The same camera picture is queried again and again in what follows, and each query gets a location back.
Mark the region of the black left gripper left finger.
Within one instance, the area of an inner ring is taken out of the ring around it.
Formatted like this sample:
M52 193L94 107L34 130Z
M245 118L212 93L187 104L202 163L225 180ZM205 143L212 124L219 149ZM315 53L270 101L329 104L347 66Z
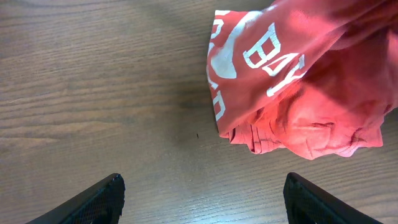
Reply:
M113 173L27 224L118 224L125 189L121 174Z

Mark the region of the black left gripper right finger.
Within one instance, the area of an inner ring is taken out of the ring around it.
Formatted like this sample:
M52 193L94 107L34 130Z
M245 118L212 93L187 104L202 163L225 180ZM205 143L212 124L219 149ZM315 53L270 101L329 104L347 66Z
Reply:
M295 172L287 174L283 195L289 224L381 224Z

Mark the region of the orange red t-shirt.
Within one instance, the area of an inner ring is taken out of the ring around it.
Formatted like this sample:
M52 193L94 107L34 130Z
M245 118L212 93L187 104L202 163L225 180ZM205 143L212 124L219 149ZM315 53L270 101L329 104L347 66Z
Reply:
M206 62L218 132L232 144L310 160L381 147L397 107L397 1L217 10Z

